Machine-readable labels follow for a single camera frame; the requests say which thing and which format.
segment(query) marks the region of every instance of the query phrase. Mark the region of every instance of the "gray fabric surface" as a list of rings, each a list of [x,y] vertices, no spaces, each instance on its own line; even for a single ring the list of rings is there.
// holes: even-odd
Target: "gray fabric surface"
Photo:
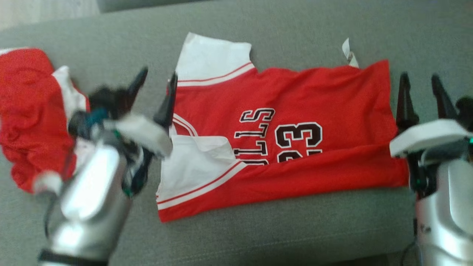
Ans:
[[[0,33],[0,47],[44,49],[56,67],[70,66],[84,92],[126,84],[148,65],[134,110],[151,116],[188,31],[252,43],[260,70],[344,64],[341,44],[350,37],[361,67],[390,59],[393,106],[399,75],[409,72],[425,122],[436,118],[432,73],[453,99],[472,93],[471,9],[468,0],[210,1],[10,29]],[[45,245],[46,197],[16,189],[9,167],[2,157],[0,265],[31,265]],[[413,197],[405,188],[251,204],[161,224],[158,173],[155,162],[111,265],[313,265],[395,252],[412,240]]]
[[[102,13],[126,9],[147,8],[162,5],[180,4],[200,0],[96,0]]]

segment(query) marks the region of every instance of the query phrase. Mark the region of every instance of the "red fabric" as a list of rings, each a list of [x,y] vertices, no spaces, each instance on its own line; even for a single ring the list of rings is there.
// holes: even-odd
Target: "red fabric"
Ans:
[[[39,49],[0,56],[0,144],[13,162],[18,187],[32,193],[34,177],[44,170],[62,173],[74,142],[67,133],[61,88],[54,68]],[[75,155],[66,170],[70,177]]]
[[[389,142],[397,127],[391,112],[388,61],[361,70],[350,66],[315,68],[302,72],[250,70],[232,80],[204,87],[178,87],[175,113],[192,124],[199,136],[225,136],[233,149],[258,149],[264,140],[267,155],[238,154],[237,158],[265,159],[268,165],[248,165],[229,181],[184,203],[159,210],[163,222],[203,211],[332,191],[405,186],[406,162],[392,159]],[[262,122],[241,123],[247,110],[275,110],[267,134],[235,138],[237,131],[261,131]],[[279,125],[315,122],[322,140],[307,147],[310,132],[277,145]],[[189,135],[184,127],[178,134]],[[307,150],[321,153],[307,156]],[[278,162],[284,151],[301,158]]]

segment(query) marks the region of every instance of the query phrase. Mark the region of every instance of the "red basketball jersey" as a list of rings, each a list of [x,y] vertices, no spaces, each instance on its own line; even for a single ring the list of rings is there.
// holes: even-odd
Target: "red basketball jersey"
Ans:
[[[388,61],[363,70],[258,72],[249,49],[194,34],[186,39],[174,149],[157,192],[163,222],[239,204],[407,184],[405,161],[389,153],[397,127]]]

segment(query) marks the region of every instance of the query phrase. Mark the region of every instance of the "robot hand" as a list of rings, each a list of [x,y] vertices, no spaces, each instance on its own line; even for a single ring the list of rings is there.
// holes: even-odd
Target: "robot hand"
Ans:
[[[45,177],[65,219],[49,237],[39,265],[107,265],[152,158],[171,153],[176,74],[153,120],[130,113],[147,72],[144,68],[128,89],[101,88],[89,97],[91,112],[77,111],[71,118],[69,133],[93,142],[95,151],[68,186],[61,185],[59,174]]]
[[[417,193],[417,244],[426,266],[473,266],[473,99],[456,113],[437,75],[432,76],[438,120],[418,124],[406,73],[401,76],[396,122],[401,134],[392,157],[406,158]]]

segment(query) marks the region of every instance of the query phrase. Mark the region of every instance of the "black strap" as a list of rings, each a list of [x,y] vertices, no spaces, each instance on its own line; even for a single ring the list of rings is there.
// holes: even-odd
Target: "black strap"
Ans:
[[[108,261],[98,261],[68,255],[60,255],[43,249],[39,255],[38,262],[55,262],[71,266],[107,266]]]

